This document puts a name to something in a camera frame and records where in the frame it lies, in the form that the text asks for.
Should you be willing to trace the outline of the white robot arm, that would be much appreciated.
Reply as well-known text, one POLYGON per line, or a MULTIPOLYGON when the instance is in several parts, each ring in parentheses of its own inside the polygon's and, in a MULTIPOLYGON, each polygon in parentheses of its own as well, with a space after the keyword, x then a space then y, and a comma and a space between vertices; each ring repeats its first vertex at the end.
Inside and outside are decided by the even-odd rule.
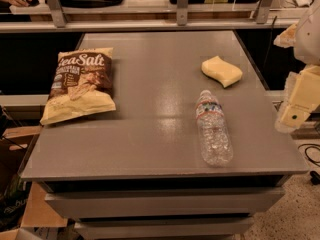
POLYGON ((276 37, 278 47, 292 47, 294 57, 305 67, 290 72, 275 128, 282 133, 299 129, 320 105, 320 0, 315 0, 299 22, 276 37))

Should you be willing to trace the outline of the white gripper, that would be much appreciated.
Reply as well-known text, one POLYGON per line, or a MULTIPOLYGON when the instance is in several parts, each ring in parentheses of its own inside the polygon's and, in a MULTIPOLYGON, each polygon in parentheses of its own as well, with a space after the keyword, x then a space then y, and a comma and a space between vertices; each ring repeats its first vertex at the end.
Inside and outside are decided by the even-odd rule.
MULTIPOLYGON (((273 44, 281 48, 294 47, 297 23, 280 33, 273 44)), ((291 133, 320 106, 320 67, 306 65, 299 73, 290 72, 284 89, 284 101, 280 105, 275 128, 281 133, 291 133)))

